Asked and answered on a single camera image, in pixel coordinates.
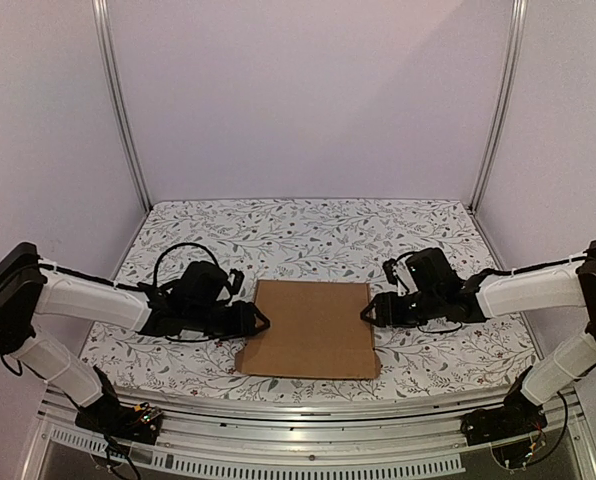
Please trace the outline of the brown cardboard box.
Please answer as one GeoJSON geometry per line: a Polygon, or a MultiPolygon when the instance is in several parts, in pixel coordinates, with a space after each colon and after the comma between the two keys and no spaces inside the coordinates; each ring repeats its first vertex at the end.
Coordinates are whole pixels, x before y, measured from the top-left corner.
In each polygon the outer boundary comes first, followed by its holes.
{"type": "Polygon", "coordinates": [[[235,356],[238,372],[263,377],[374,380],[381,362],[365,283],[260,280],[254,304],[270,328],[246,341],[235,356]]]}

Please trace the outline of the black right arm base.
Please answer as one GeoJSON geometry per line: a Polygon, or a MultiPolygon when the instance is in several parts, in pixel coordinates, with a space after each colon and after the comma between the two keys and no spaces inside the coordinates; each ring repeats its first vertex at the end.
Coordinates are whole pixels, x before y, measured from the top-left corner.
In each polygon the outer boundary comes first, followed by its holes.
{"type": "Polygon", "coordinates": [[[524,437],[492,450],[494,460],[508,470],[521,469],[530,463],[538,446],[538,441],[532,440],[530,435],[537,433],[541,437],[547,426],[542,407],[534,405],[521,393],[522,383],[530,371],[531,367],[519,375],[500,407],[476,409],[461,417],[460,432],[469,446],[524,437]]]}

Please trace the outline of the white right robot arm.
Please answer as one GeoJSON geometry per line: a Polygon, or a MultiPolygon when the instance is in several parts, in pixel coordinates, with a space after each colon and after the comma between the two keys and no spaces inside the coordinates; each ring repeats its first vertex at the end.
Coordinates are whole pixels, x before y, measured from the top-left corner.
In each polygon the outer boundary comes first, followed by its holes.
{"type": "Polygon", "coordinates": [[[416,328],[436,319],[467,325],[526,311],[585,309],[583,331],[515,381],[495,415],[502,435],[517,435],[532,422],[534,410],[596,366],[596,240],[563,260],[507,271],[488,268],[467,279],[459,277],[437,247],[399,259],[416,289],[380,293],[369,301],[360,317],[379,328],[416,328]]]}

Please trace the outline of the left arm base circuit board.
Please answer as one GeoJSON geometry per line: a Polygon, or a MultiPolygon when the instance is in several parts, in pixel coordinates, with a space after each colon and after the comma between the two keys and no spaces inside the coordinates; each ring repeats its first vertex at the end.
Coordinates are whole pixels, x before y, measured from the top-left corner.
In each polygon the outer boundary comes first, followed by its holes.
{"type": "Polygon", "coordinates": [[[163,411],[157,406],[151,406],[147,402],[134,405],[132,408],[132,423],[147,425],[154,430],[156,423],[161,420],[163,411]]]}

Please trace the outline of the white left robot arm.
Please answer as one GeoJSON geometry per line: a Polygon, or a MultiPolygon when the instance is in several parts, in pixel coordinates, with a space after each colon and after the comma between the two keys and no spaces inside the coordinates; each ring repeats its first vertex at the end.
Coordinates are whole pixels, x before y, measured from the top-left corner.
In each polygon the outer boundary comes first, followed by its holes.
{"type": "Polygon", "coordinates": [[[0,356],[15,359],[60,388],[106,434],[126,426],[126,412],[103,377],[35,325],[39,316],[105,323],[142,336],[177,342],[254,337],[271,326],[251,302],[238,301],[242,272],[224,271],[215,257],[190,263],[165,283],[154,272],[136,285],[112,282],[42,258],[22,242],[0,262],[0,356]]]}

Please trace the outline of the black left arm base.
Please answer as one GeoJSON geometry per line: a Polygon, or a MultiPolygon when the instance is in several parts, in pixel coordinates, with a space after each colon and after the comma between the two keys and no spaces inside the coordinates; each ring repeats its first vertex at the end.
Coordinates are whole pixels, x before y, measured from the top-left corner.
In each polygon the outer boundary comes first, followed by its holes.
{"type": "Polygon", "coordinates": [[[132,423],[133,406],[124,406],[108,377],[98,367],[94,368],[102,384],[102,397],[88,407],[78,406],[75,425],[103,435],[147,445],[155,445],[163,422],[156,423],[152,430],[147,425],[132,423]]]}

